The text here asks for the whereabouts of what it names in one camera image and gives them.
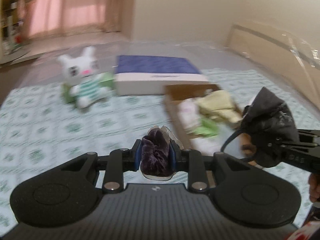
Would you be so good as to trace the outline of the right hand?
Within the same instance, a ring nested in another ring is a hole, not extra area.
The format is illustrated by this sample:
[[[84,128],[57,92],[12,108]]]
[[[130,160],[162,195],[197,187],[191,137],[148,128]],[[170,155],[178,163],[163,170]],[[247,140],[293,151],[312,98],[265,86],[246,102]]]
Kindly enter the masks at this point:
[[[315,203],[320,198],[320,179],[319,175],[314,173],[310,174],[309,180],[309,198],[310,201]]]

